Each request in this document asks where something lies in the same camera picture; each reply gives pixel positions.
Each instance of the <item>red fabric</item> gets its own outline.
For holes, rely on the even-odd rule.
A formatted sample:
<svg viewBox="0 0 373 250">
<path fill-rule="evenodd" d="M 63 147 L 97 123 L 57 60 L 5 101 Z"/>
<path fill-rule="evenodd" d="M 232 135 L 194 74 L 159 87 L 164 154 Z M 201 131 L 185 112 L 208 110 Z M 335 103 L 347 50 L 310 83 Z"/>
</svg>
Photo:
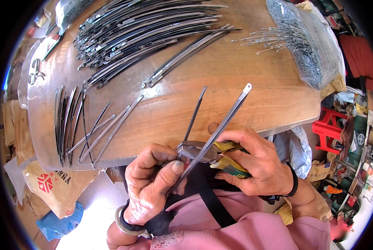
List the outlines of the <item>red fabric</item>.
<svg viewBox="0 0 373 250">
<path fill-rule="evenodd" d="M 339 39 L 352 75 L 366 76 L 366 88 L 373 90 L 373 52 L 367 40 L 348 35 L 340 35 Z"/>
</svg>

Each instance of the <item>finger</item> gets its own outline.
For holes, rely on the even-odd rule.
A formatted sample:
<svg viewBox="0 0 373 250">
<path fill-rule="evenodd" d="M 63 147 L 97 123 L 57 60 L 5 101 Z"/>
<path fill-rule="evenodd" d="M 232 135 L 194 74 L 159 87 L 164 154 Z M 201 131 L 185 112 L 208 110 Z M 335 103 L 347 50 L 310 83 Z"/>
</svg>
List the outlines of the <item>finger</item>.
<svg viewBox="0 0 373 250">
<path fill-rule="evenodd" d="M 229 184 L 239 187 L 239 189 L 241 189 L 242 192 L 244 192 L 246 195 L 256 195 L 254 193 L 254 190 L 257 190 L 256 184 L 250 181 L 248 178 L 237 178 L 224 171 L 218 172 L 214 178 L 219 180 L 225 180 Z"/>
<path fill-rule="evenodd" d="M 251 128 L 238 130 L 227 130 L 220 134 L 217 141 L 223 142 L 230 140 L 239 143 L 250 154 L 254 155 L 257 151 L 263 149 L 263 140 L 258 133 Z"/>
<path fill-rule="evenodd" d="M 186 186 L 186 183 L 187 183 L 187 179 L 183 179 L 182 182 L 179 183 L 179 185 L 175 188 L 175 192 L 176 194 L 178 195 L 184 195 L 185 193 L 185 186 Z"/>
<path fill-rule="evenodd" d="M 178 157 L 178 153 L 168 147 L 160 144 L 152 143 L 148 145 L 134 160 L 138 167 L 150 168 L 156 165 L 159 161 L 168 162 L 175 160 Z"/>
<path fill-rule="evenodd" d="M 244 153 L 240 150 L 235 151 L 227 151 L 222 153 L 222 155 L 228 156 L 231 158 L 234 162 L 238 163 L 242 167 L 246 168 L 246 170 L 249 171 L 251 175 L 255 175 L 255 171 L 258 169 L 257 166 L 260 166 L 258 163 L 257 157 Z"/>
<path fill-rule="evenodd" d="M 128 165 L 129 175 L 127 176 L 126 172 L 126 178 L 149 178 L 155 173 L 154 166 L 158 162 L 175 160 L 177 157 L 177 152 L 172 148 L 160 144 L 150 144 Z"/>
<path fill-rule="evenodd" d="M 182 172 L 184 172 L 184 163 L 179 160 L 172 161 L 160 169 L 154 182 L 149 184 L 147 188 L 152 189 L 153 195 L 164 195 L 177 182 Z"/>
</svg>

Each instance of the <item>red logo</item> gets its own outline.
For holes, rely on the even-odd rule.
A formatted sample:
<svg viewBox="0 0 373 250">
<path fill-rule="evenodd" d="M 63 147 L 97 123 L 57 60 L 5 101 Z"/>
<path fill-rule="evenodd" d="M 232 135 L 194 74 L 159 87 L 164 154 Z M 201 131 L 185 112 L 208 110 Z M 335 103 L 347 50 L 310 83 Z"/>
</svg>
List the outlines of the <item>red logo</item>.
<svg viewBox="0 0 373 250">
<path fill-rule="evenodd" d="M 39 189 L 43 192 L 49 193 L 53 188 L 53 183 L 48 174 L 41 174 L 38 178 Z"/>
</svg>

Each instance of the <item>pink shirt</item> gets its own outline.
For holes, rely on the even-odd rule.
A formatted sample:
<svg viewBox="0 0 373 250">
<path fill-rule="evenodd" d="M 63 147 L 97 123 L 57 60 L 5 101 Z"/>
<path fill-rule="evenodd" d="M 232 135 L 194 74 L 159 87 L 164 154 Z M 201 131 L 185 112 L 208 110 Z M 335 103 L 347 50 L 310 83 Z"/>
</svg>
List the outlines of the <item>pink shirt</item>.
<svg viewBox="0 0 373 250">
<path fill-rule="evenodd" d="M 285 226 L 279 214 L 264 212 L 257 196 L 214 192 L 237 223 L 221 228 L 196 194 L 168 208 L 178 212 L 170 234 L 152 240 L 139 237 L 118 249 L 330 249 L 330 223 L 305 216 Z"/>
</svg>

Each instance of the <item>hand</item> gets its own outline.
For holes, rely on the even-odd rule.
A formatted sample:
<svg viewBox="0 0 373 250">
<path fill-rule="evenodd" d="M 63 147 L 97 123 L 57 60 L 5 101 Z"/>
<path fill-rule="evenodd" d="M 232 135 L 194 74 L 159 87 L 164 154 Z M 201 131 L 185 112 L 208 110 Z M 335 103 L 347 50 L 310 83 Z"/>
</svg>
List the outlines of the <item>hand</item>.
<svg viewBox="0 0 373 250">
<path fill-rule="evenodd" d="M 128 165 L 125 179 L 128 184 L 129 206 L 124 220 L 132 225 L 144 225 L 164 208 L 166 194 L 184 172 L 184 163 L 176 160 L 178 153 L 170 146 L 150 144 Z M 184 194 L 186 179 L 177 187 Z"/>
<path fill-rule="evenodd" d="M 240 150 L 225 152 L 236 163 L 252 175 L 237 178 L 224 171 L 215 178 L 239 187 L 246 195 L 287 195 L 293 187 L 293 176 L 289 166 L 279 161 L 273 143 L 259 136 L 253 129 L 228 130 L 221 133 L 217 141 L 230 140 L 239 143 L 250 154 Z"/>
</svg>

